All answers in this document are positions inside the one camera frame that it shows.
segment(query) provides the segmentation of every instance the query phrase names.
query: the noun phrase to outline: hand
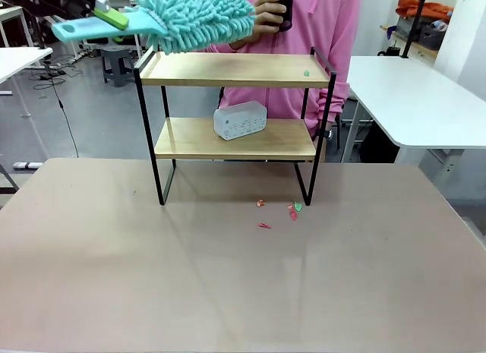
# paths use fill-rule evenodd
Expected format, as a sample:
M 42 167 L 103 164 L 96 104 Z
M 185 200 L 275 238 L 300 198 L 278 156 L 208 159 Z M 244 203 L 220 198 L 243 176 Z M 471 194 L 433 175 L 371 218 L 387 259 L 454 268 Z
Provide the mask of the hand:
M 231 43 L 230 46 L 234 49 L 240 49 L 248 43 L 255 43 L 260 39 L 261 34 L 273 34 L 279 31 L 278 26 L 271 24 L 281 24 L 283 17 L 276 14 L 283 14 L 287 11 L 285 5 L 279 4 L 279 0 L 257 0 L 254 3 L 255 7 L 255 26 L 253 33 L 238 42 Z

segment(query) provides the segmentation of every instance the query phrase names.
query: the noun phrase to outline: black metal frame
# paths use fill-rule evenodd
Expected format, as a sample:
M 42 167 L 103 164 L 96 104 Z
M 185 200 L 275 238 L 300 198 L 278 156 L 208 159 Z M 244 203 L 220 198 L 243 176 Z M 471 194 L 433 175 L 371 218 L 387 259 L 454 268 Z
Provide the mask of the black metal frame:
M 10 182 L 10 188 L 0 188 L 0 195 L 13 195 L 16 194 L 18 191 L 18 186 L 15 183 L 14 179 L 8 174 L 7 170 L 3 168 L 0 164 L 0 175 L 4 175 L 7 178 L 7 181 Z
M 420 21 L 420 16 L 422 15 L 422 11 L 424 10 L 424 6 L 425 6 L 426 1 L 427 0 L 418 0 L 417 14 L 415 15 L 415 19 L 413 20 L 412 28 L 410 30 L 409 37 L 407 38 L 407 43 L 405 44 L 405 49 L 403 50 L 402 58 L 408 58 L 409 57 L 409 50 L 410 50 L 410 47 L 412 46 L 413 36 L 415 34 L 415 31 L 417 30 L 418 22 Z
M 160 205 L 165 205 L 167 201 L 167 196 L 170 191 L 170 187 L 172 184 L 172 179 L 174 178 L 175 168 L 177 166 L 175 159 L 172 160 L 172 167 L 169 172 L 169 176 L 166 181 L 166 186 L 164 191 L 162 191 L 162 185 L 160 184 L 160 176 L 159 176 L 159 168 L 157 166 L 157 160 L 155 157 L 155 149 L 152 140 L 152 131 L 150 130 L 150 121 L 149 115 L 147 112 L 147 104 L 145 102 L 145 95 L 144 95 L 144 87 L 142 84 L 142 80 L 140 78 L 140 73 L 145 69 L 145 67 L 150 62 L 150 59 L 155 55 L 154 51 L 147 52 L 135 65 L 134 67 L 134 76 L 135 76 L 135 84 L 137 85 L 137 93 L 138 99 L 140 101 L 140 110 L 142 111 L 142 119 L 144 120 L 144 128 L 145 134 L 147 136 L 147 144 L 149 147 L 149 154 L 150 154 L 150 161 L 152 163 L 152 170 L 153 170 L 153 177 L 155 178 L 155 185 L 157 189 L 157 196 L 159 197 Z M 302 196 L 304 198 L 304 202 L 307 206 L 311 205 L 312 196 L 314 194 L 314 186 L 317 178 L 317 170 L 319 169 L 320 163 L 320 156 L 323 149 L 324 140 L 326 140 L 329 135 L 330 131 L 326 130 L 327 119 L 329 117 L 330 107 L 333 101 L 333 94 L 334 94 L 334 87 L 336 85 L 336 77 L 337 73 L 334 67 L 327 61 L 327 59 L 315 48 L 311 48 L 311 55 L 317 55 L 317 58 L 320 59 L 324 65 L 326 66 L 327 73 L 330 76 L 329 86 L 327 88 L 327 97 L 326 97 L 326 104 L 324 106 L 324 113 L 323 113 L 323 121 L 321 122 L 321 126 L 318 130 L 318 140 L 317 140 L 317 149 L 316 155 L 314 157 L 314 165 L 312 168 L 311 173 L 311 182 L 309 184 L 309 191 L 306 191 L 304 180 L 302 178 L 301 170 L 298 166 L 299 162 L 294 162 L 295 172 L 297 174 L 298 184 L 301 188 Z M 162 91 L 162 100 L 163 100 L 163 107 L 164 112 L 166 114 L 166 120 L 170 118 L 169 114 L 169 102 L 167 100 L 167 91 L 165 86 L 161 86 Z M 305 113 L 307 111 L 307 104 L 309 98 L 309 88 L 306 88 L 304 91 L 304 99 L 302 102 L 302 111 L 301 111 L 301 119 L 305 120 Z
M 312 196 L 314 194 L 314 186 L 316 183 L 317 170 L 319 169 L 320 156 L 322 153 L 323 143 L 329 137 L 330 132 L 326 130 L 327 119 L 329 118 L 329 111 L 333 102 L 334 87 L 336 86 L 337 73 L 334 67 L 327 61 L 315 47 L 311 48 L 311 55 L 317 55 L 317 57 L 325 64 L 327 73 L 330 76 L 329 86 L 327 88 L 326 105 L 324 106 L 324 114 L 319 129 L 319 135 L 317 139 L 316 156 L 314 157 L 314 165 L 312 167 L 311 183 L 309 184 L 309 191 L 305 190 L 304 180 L 302 178 L 301 169 L 298 167 L 298 162 L 294 163 L 295 173 L 297 173 L 298 184 L 301 187 L 302 196 L 304 198 L 305 205 L 310 206 L 312 203 Z M 304 91 L 304 102 L 302 103 L 301 119 L 305 119 L 305 113 L 307 110 L 307 103 L 309 97 L 309 89 Z

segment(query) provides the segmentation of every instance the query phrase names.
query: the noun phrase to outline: black cup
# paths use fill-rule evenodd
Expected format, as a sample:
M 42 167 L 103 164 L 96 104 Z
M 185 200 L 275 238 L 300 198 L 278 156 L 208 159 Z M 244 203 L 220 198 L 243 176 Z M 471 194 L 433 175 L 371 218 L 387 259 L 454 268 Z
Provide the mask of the black cup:
M 386 55 L 391 57 L 398 57 L 400 55 L 400 47 L 388 47 L 387 51 L 381 51 L 378 55 Z
M 283 17 L 283 22 L 279 25 L 280 32 L 286 32 L 292 28 L 292 7 L 294 0 L 279 0 L 279 4 L 285 5 L 287 11 L 283 14 L 277 14 Z

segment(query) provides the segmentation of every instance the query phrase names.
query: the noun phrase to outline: wooden shelf board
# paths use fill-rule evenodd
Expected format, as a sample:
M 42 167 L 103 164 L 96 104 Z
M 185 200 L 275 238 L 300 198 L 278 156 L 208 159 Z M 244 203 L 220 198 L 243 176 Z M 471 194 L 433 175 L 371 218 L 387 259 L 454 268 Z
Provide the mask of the wooden shelf board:
M 158 52 L 140 77 L 142 84 L 157 86 L 320 89 L 329 85 L 329 76 L 311 55 Z
M 388 31 L 388 28 L 391 27 L 391 25 L 380 25 L 380 29 L 384 30 L 385 32 Z M 407 38 L 400 33 L 393 32 L 392 35 L 404 42 L 407 41 Z M 432 58 L 437 58 L 439 55 L 439 51 L 434 51 L 429 48 L 425 48 L 423 45 L 417 43 L 417 42 L 412 42 L 412 47 L 416 48 L 418 51 L 422 52 L 424 55 L 428 55 Z
M 223 140 L 211 118 L 168 118 L 155 146 L 159 159 L 308 161 L 316 150 L 302 120 L 268 119 L 255 134 Z

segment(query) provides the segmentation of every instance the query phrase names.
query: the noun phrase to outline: shelf leg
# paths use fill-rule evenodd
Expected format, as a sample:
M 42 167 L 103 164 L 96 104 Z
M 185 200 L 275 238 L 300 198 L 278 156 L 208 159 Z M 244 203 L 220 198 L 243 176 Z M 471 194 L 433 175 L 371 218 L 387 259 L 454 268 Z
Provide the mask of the shelf leg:
M 309 191 L 305 191 L 304 180 L 302 179 L 302 174 L 298 164 L 295 163 L 295 172 L 297 173 L 298 183 L 302 190 L 302 195 L 304 196 L 305 205 L 310 206 L 312 203 L 312 196 L 314 195 L 314 186 L 316 184 L 317 170 L 319 169 L 320 154 L 322 153 L 324 140 L 327 139 L 329 131 L 326 130 L 327 118 L 329 117 L 329 111 L 331 109 L 331 104 L 333 102 L 334 87 L 336 85 L 336 70 L 327 61 L 327 59 L 321 55 L 314 47 L 311 49 L 311 55 L 317 55 L 318 58 L 326 65 L 327 71 L 330 73 L 329 87 L 327 88 L 326 105 L 324 106 L 323 121 L 319 129 L 316 156 L 314 158 L 314 164 L 312 165 L 311 174 L 311 184 L 309 185 Z M 305 118 L 305 109 L 307 108 L 308 101 L 308 89 L 304 92 L 304 102 L 302 104 L 302 117 Z
M 157 160 L 155 158 L 155 150 L 152 142 L 152 132 L 150 131 L 149 115 L 147 113 L 147 104 L 145 103 L 144 87 L 142 86 L 142 80 L 140 79 L 140 69 L 135 67 L 135 84 L 137 85 L 138 99 L 140 101 L 140 109 L 142 111 L 142 119 L 144 120 L 145 135 L 147 136 L 147 144 L 149 146 L 150 161 L 152 162 L 153 177 L 155 179 L 155 185 L 157 188 L 157 196 L 159 197 L 160 205 L 165 205 L 165 198 L 162 193 L 162 186 L 160 185 L 159 168 L 157 167 Z
M 309 89 L 304 90 L 304 102 L 302 103 L 301 119 L 305 120 L 305 113 L 307 111 L 307 102 L 309 98 Z
M 298 163 L 294 163 L 294 168 L 295 168 L 295 173 L 297 174 L 297 179 L 298 179 L 298 185 L 301 187 L 301 192 L 302 192 L 302 198 L 304 199 L 305 205 L 309 206 L 307 204 L 307 191 L 305 190 L 305 184 L 304 184 L 304 179 L 302 178 L 302 173 L 301 169 L 298 167 Z
M 160 91 L 162 92 L 162 102 L 164 105 L 164 112 L 166 114 L 166 119 L 170 118 L 170 113 L 169 113 L 169 101 L 167 99 L 167 90 L 165 86 L 160 87 Z M 172 167 L 175 169 L 176 167 L 176 162 L 175 159 L 172 160 Z
M 172 160 L 172 167 L 170 168 L 169 176 L 167 176 L 166 186 L 164 187 L 163 199 L 167 202 L 169 196 L 170 187 L 172 186 L 172 179 L 174 178 L 175 162 Z

